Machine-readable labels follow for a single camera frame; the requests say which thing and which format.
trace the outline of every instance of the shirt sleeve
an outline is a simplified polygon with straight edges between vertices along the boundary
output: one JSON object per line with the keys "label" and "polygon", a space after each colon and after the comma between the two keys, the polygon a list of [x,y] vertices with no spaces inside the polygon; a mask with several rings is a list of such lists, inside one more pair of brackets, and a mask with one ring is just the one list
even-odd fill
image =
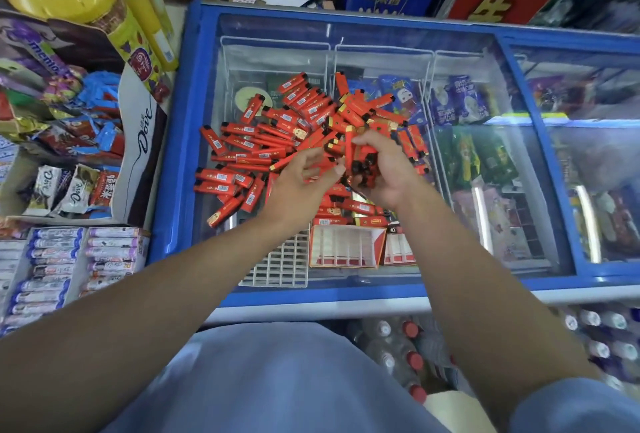
{"label": "shirt sleeve", "polygon": [[640,433],[640,404],[591,379],[564,379],[523,401],[510,433]]}

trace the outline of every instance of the pile of red lighters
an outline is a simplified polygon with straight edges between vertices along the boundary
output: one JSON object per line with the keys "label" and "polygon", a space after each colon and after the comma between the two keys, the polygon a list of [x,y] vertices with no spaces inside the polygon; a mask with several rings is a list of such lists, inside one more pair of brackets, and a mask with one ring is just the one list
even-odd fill
{"label": "pile of red lighters", "polygon": [[[251,212],[265,186],[268,198],[278,172],[296,152],[315,147],[324,148],[324,158],[314,165],[321,173],[334,167],[340,157],[344,157],[347,171],[340,183],[324,195],[313,224],[389,224],[382,208],[351,198],[352,177],[361,175],[360,185],[373,187],[380,174],[376,149],[354,145],[353,137],[371,129],[395,139],[421,175],[429,171],[429,150],[416,125],[383,109],[394,101],[392,95],[366,101],[364,91],[349,91],[344,73],[335,73],[335,82],[340,93],[338,102],[320,88],[312,87],[307,75],[300,73],[279,86],[284,95],[282,109],[263,106],[264,96],[256,94],[238,123],[222,123],[220,136],[209,125],[200,129],[211,146],[211,160],[218,164],[213,169],[197,169],[194,190],[215,194],[223,204],[207,219],[211,227],[238,209]],[[343,210],[367,217],[345,217]]]}

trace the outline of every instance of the chest freezer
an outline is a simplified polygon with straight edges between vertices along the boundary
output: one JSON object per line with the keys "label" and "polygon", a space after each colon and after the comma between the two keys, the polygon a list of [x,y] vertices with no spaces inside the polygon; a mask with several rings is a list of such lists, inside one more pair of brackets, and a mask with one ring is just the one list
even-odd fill
{"label": "chest freezer", "polygon": [[[569,44],[572,58],[565,57]],[[598,58],[581,60],[592,47]],[[274,89],[301,71],[312,84],[335,94],[333,75],[343,71],[355,86],[409,81],[411,118],[429,146],[432,184],[480,243],[542,300],[636,296],[636,248],[607,241],[624,225],[628,242],[640,224],[635,201],[640,172],[634,157],[640,151],[640,139],[634,137],[640,126],[632,123],[638,116],[630,109],[635,65],[640,65],[640,43],[628,37],[195,1],[186,17],[150,262],[251,217],[238,212],[223,226],[207,225],[220,203],[193,191],[196,168],[214,165],[198,133],[203,124],[216,129],[223,121],[237,121],[256,92],[278,107]],[[616,101],[610,106],[625,117],[615,120],[627,123],[616,122],[615,130],[624,137],[608,133],[612,129],[602,123],[580,127],[595,132],[593,137],[570,134],[578,118],[572,113],[558,125],[564,106],[548,110],[531,82],[554,75],[583,81],[596,72],[589,90],[597,93],[599,87],[607,101]],[[460,101],[456,88],[463,93],[463,107],[453,102]],[[566,91],[572,94],[567,101],[573,101],[577,89]],[[630,92],[634,96],[621,99]],[[603,120],[584,114],[580,121]],[[611,146],[619,151],[608,150]],[[578,180],[564,175],[567,154]],[[606,201],[604,211],[600,201]],[[621,206],[624,210],[616,212]],[[594,224],[598,213],[614,208],[609,227]],[[592,258],[596,235],[599,259]],[[401,237],[393,238],[400,247]],[[416,267],[310,268],[308,248],[308,232],[302,231],[269,253],[247,270],[208,322],[320,320],[429,309]]]}

